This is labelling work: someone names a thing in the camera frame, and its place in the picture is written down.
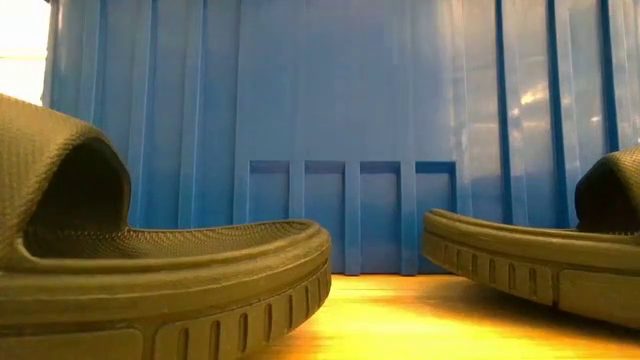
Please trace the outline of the olive rubber slide sandal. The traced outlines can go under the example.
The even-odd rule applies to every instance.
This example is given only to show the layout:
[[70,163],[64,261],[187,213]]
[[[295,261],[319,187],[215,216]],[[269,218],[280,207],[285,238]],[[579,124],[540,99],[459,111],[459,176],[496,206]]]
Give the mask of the olive rubber slide sandal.
[[0,94],[0,360],[237,360],[329,294],[316,222],[136,229],[130,198],[99,129]]
[[432,209],[422,253],[511,295],[640,330],[640,146],[599,159],[575,188],[571,229],[499,224]]

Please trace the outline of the blue plastic bin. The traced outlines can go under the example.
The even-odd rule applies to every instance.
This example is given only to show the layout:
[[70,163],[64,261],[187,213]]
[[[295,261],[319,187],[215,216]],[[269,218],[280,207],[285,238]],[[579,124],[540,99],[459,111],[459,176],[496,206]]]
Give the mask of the blue plastic bin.
[[44,103],[101,128],[131,224],[310,218],[336,273],[431,273],[423,214],[576,222],[640,144],[640,0],[47,0]]

